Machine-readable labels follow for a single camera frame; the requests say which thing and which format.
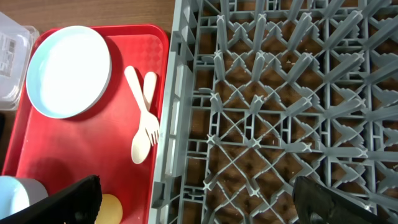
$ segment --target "wooden table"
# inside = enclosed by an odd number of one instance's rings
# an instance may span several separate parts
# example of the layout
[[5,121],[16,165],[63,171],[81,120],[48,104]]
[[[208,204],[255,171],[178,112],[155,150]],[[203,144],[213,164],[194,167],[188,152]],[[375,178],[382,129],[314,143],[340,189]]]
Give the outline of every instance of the wooden table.
[[[0,11],[40,33],[72,25],[106,26],[156,24],[170,33],[175,0],[2,0]],[[6,127],[0,136],[0,167],[4,162],[15,112],[3,112]]]

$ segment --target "white plate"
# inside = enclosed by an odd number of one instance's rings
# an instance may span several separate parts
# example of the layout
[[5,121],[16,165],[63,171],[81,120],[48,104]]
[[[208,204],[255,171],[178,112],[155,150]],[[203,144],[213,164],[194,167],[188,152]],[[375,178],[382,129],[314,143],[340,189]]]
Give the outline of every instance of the white plate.
[[111,57],[102,36],[88,27],[66,27],[37,48],[27,71],[27,94],[43,115],[69,118],[93,106],[110,77]]

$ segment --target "red tray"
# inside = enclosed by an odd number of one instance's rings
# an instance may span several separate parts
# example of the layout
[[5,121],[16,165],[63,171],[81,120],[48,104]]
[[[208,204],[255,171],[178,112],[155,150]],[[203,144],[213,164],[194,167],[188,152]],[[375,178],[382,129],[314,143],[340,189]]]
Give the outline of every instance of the red tray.
[[[160,119],[169,40],[153,25],[92,27],[101,34],[112,59],[112,76],[102,98],[88,111],[69,119],[51,119],[36,111],[25,87],[2,175],[33,178],[53,195],[91,174],[101,179],[103,194],[122,203],[123,223],[147,223],[156,147],[140,165],[131,160],[131,141],[140,111],[124,77],[136,68],[158,74],[152,113]],[[58,29],[42,34],[34,50]]]

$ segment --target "dish rack grid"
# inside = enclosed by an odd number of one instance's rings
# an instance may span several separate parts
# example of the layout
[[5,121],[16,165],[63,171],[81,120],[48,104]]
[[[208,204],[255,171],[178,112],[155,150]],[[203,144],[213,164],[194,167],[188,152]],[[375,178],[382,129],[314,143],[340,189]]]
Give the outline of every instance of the dish rack grid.
[[[397,194],[391,194],[398,183],[398,92],[385,88],[398,80],[398,55],[377,50],[387,40],[398,43],[398,6],[378,0],[355,6],[344,0],[286,2],[291,5],[176,0],[149,223],[195,222],[187,218],[188,204],[199,206],[191,216],[198,223],[222,223],[226,209],[236,212],[237,223],[256,223],[270,213],[295,223],[294,208],[286,215],[277,207],[282,198],[291,200],[301,175],[398,223]],[[205,35],[213,42],[201,40]],[[303,41],[318,48],[305,49]],[[213,49],[202,50],[204,45]],[[301,80],[307,73],[317,81]],[[204,74],[208,86],[198,84]],[[282,81],[269,82],[272,76]],[[248,96],[253,88],[262,94]],[[196,111],[209,114],[205,138],[190,135],[193,121],[201,119]],[[280,154],[267,156],[274,151]],[[218,170],[211,167],[214,155],[225,158]],[[248,174],[239,164],[247,155],[264,167]],[[301,169],[285,174],[278,164],[286,157]],[[204,165],[192,170],[192,163]],[[338,177],[337,167],[343,171]],[[231,190],[221,177],[227,169],[244,183]],[[195,173],[203,179],[191,184]],[[281,183],[272,195],[262,190],[264,174]],[[342,190],[345,184],[360,190]],[[258,206],[245,209],[243,192],[260,200]],[[222,200],[208,206],[214,194]]]

